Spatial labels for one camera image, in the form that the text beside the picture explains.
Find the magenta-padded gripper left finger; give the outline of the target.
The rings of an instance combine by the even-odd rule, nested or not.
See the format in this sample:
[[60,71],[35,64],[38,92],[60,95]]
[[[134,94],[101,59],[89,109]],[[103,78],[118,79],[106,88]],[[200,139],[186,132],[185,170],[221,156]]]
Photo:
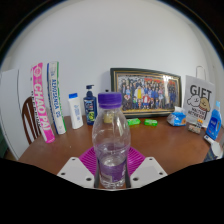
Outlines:
[[58,176],[84,188],[95,188],[99,180],[94,148],[86,150],[79,157],[69,158]]

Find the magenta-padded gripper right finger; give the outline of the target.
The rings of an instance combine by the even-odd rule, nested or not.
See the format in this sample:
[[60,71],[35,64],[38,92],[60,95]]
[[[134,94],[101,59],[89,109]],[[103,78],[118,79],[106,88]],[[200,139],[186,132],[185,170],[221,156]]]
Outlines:
[[145,157],[138,150],[130,148],[127,156],[127,188],[140,188],[166,175],[154,157]]

